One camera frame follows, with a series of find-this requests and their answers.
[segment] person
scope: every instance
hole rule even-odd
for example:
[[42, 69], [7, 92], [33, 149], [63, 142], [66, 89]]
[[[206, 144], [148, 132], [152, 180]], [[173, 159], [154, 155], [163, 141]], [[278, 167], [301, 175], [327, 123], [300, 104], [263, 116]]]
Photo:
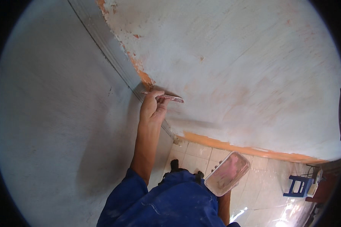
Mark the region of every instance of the person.
[[171, 172], [148, 192], [161, 124], [169, 99], [153, 90], [140, 108], [134, 157], [123, 181], [111, 192], [97, 227], [238, 226], [229, 224], [230, 192], [216, 197], [204, 185], [203, 173], [192, 174], [171, 162]]

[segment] orange baseboard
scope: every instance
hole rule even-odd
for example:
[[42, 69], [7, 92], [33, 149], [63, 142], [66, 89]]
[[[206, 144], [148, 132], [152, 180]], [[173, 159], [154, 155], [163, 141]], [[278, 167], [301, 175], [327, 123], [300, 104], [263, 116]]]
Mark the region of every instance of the orange baseboard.
[[190, 132], [183, 132], [184, 136], [178, 136], [176, 135], [177, 138], [179, 139], [184, 139], [188, 140], [194, 143], [199, 143], [205, 146], [213, 147], [213, 148], [218, 148], [218, 149], [223, 149], [223, 150], [230, 150], [230, 151], [237, 151], [243, 154], [248, 154], [248, 155], [255, 155], [259, 157], [264, 157], [264, 158], [272, 158], [276, 160], [282, 160], [282, 161], [287, 161], [287, 162], [299, 162], [299, 163], [324, 163], [328, 162], [323, 159], [318, 159], [314, 157], [310, 157], [307, 155], [303, 154], [287, 154], [287, 153], [282, 153], [282, 152], [274, 152], [271, 150], [257, 150], [258, 148], [252, 148], [252, 147], [237, 147], [229, 144], [228, 142], [222, 142], [217, 139], [212, 139], [204, 135], [197, 135], [194, 133]]

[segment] white plaster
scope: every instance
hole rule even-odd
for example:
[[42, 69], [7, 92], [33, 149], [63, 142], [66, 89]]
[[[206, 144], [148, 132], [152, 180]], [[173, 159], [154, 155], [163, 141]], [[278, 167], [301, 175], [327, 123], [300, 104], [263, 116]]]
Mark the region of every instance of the white plaster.
[[184, 98], [169, 105], [174, 134], [341, 158], [341, 61], [309, 2], [112, 0], [105, 8], [144, 72]]

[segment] plastic container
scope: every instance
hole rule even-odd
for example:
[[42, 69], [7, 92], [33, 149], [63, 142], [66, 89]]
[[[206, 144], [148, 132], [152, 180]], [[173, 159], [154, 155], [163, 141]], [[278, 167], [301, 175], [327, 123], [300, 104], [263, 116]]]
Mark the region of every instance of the plastic container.
[[234, 188], [250, 169], [250, 162], [239, 152], [231, 152], [205, 179], [205, 186], [220, 197]]

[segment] floor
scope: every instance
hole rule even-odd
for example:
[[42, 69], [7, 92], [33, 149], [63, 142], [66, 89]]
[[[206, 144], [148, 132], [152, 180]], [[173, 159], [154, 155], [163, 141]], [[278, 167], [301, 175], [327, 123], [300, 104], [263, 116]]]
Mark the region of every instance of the floor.
[[[170, 151], [164, 173], [171, 170], [170, 162], [179, 160], [179, 166], [191, 173], [202, 171], [206, 178], [230, 151], [206, 147], [200, 144], [177, 141]], [[300, 226], [302, 214], [314, 203], [304, 198], [283, 197], [288, 192], [290, 175], [306, 174], [309, 166], [274, 159], [244, 155], [251, 169], [231, 190], [230, 221], [242, 227], [294, 227]]]

